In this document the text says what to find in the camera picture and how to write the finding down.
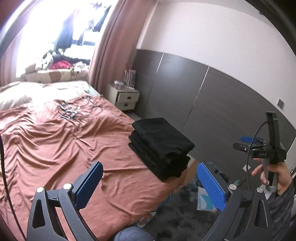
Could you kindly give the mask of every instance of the cable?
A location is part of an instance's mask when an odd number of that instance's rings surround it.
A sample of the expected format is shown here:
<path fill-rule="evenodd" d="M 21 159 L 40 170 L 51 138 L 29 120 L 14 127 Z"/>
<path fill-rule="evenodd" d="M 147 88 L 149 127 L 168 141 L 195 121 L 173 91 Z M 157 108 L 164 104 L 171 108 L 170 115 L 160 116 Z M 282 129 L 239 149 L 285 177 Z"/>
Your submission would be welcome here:
<path fill-rule="evenodd" d="M 9 191 L 8 191 L 8 187 L 7 187 L 7 182 L 6 182 L 6 175 L 5 175 L 5 166 L 4 166 L 4 146 L 3 146 L 3 142 L 2 142 L 2 138 L 0 136 L 0 156 L 1 156 L 1 170 L 2 170 L 2 178 L 3 178 L 3 183 L 4 183 L 4 187 L 5 187 L 5 191 L 6 191 L 6 196 L 7 196 L 7 200 L 9 202 L 9 206 L 11 208 L 13 217 L 15 218 L 15 222 L 17 223 L 17 226 L 24 238 L 24 240 L 26 240 L 26 236 L 24 234 L 24 232 L 22 231 L 22 228 L 20 226 L 19 221 L 17 220 L 17 216 L 15 214 L 15 211 L 13 209 L 13 205 L 11 203 L 11 199 L 10 199 L 10 195 L 9 195 Z"/>
<path fill-rule="evenodd" d="M 254 142 L 254 140 L 255 140 L 255 138 L 256 138 L 258 132 L 259 132 L 259 131 L 261 130 L 261 128 L 262 128 L 265 124 L 267 124 L 267 123 L 268 123 L 268 121 L 262 123 L 261 126 L 259 127 L 259 129 L 256 131 L 256 133 L 255 133 L 255 135 L 254 135 L 254 137 L 253 137 L 253 139 L 252 139 L 252 141 L 251 141 L 251 144 L 250 144 L 249 150 L 248 150 L 248 154 L 247 154 L 247 165 L 246 165 L 246 170 L 247 170 L 247 182 L 248 182 L 248 191 L 250 191 L 250 181 L 249 181 L 249 155 L 250 155 L 250 150 L 251 150 L 252 144 L 253 144 L 253 142 Z"/>

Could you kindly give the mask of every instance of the pink curtain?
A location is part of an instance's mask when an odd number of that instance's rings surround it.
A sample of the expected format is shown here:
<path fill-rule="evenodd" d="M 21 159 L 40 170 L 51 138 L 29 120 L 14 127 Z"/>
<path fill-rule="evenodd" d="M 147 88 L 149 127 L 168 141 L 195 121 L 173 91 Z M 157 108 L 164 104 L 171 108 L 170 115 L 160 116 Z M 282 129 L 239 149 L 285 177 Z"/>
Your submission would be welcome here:
<path fill-rule="evenodd" d="M 156 0 L 119 0 L 97 43 L 89 71 L 89 84 L 105 94 L 107 84 L 121 80 L 145 20 Z"/>
<path fill-rule="evenodd" d="M 0 87 L 17 81 L 17 53 L 19 50 L 20 41 L 22 39 L 22 30 L 11 42 L 2 59 L 0 60 Z"/>

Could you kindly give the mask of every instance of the sleeve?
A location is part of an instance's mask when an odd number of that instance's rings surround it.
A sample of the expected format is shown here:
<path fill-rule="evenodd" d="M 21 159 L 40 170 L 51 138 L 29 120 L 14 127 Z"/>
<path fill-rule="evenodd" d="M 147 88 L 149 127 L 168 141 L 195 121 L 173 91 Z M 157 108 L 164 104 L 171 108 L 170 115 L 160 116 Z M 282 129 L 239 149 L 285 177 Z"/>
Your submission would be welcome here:
<path fill-rule="evenodd" d="M 273 222 L 273 241 L 280 241 L 290 228 L 294 192 L 294 184 L 292 182 L 281 196 L 268 202 Z"/>

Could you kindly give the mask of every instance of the white wall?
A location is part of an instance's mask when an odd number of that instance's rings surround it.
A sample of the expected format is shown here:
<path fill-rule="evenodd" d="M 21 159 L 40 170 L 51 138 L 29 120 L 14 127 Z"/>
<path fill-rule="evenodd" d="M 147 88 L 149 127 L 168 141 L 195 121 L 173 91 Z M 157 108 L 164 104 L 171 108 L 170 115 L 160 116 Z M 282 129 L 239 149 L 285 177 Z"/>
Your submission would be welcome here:
<path fill-rule="evenodd" d="M 276 107 L 281 98 L 281 112 L 296 127 L 296 57 L 273 26 L 247 13 L 198 2 L 159 3 L 138 48 L 210 65 Z M 295 142 L 287 163 L 296 166 Z"/>

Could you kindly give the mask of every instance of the white nightstand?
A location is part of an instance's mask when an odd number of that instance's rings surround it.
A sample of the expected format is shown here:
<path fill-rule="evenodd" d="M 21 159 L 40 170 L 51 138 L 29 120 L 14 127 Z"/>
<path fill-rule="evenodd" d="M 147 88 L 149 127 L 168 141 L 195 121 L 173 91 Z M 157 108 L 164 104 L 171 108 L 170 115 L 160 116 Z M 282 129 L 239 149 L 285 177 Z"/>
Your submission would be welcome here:
<path fill-rule="evenodd" d="M 122 87 L 115 88 L 113 84 L 107 86 L 105 98 L 120 110 L 133 110 L 140 96 L 139 91 Z"/>

